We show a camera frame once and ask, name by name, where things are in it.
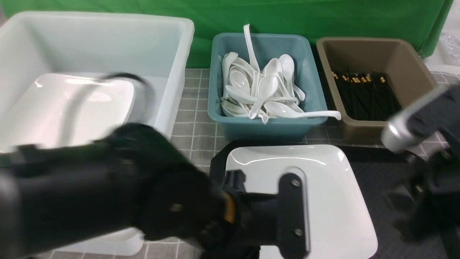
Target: white square plate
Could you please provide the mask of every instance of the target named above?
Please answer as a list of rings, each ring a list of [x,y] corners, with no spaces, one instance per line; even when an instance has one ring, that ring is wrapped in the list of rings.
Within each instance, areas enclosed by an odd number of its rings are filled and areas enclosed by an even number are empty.
[[[368,259],[377,236],[347,157],[330,145],[240,147],[230,152],[226,170],[246,174],[247,192],[278,193],[278,180],[292,167],[306,177],[310,248],[308,259]],[[282,259],[266,246],[260,259]]]

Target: green backdrop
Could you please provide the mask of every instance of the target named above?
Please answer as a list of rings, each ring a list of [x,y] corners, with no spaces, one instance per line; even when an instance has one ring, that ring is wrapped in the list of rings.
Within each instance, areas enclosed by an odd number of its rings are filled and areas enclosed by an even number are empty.
[[[430,56],[453,0],[0,0],[7,17],[21,11],[129,12],[185,17],[195,23],[187,67],[210,65],[222,32],[400,38]]]

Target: tile surface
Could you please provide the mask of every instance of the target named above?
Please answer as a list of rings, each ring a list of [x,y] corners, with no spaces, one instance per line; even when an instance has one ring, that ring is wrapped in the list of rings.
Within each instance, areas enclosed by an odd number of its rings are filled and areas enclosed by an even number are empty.
[[[433,72],[438,83],[446,84],[460,80],[457,76]],[[220,127],[207,115],[209,70],[187,69],[185,88],[179,106],[171,142],[182,154],[205,173],[213,156],[229,141],[223,138]],[[328,120],[323,126],[312,129],[302,141],[307,144],[343,145],[338,123]],[[410,149],[426,158],[428,154],[447,143],[438,133],[418,147]],[[142,250],[131,257],[107,256],[82,253],[48,252],[37,255],[39,259],[198,259],[200,251],[172,237],[162,241],[145,242]]]

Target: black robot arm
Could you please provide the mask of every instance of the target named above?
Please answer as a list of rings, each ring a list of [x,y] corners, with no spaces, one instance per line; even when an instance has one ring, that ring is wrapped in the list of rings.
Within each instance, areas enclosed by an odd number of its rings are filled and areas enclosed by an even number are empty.
[[[203,258],[258,258],[261,245],[304,258],[300,178],[285,174],[278,194],[246,193],[244,180],[232,171],[224,186],[212,182],[142,124],[86,146],[20,146],[0,155],[0,259],[129,227],[146,240],[180,237],[202,249]]]

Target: tan container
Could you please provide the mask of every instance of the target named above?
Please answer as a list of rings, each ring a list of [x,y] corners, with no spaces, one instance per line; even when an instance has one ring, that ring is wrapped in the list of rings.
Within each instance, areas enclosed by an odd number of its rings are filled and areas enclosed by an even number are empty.
[[[335,107],[342,113],[342,138],[349,144],[381,144],[381,121],[358,121],[346,112],[332,71],[385,72],[402,108],[437,83],[412,46],[399,39],[327,37],[316,43]]]

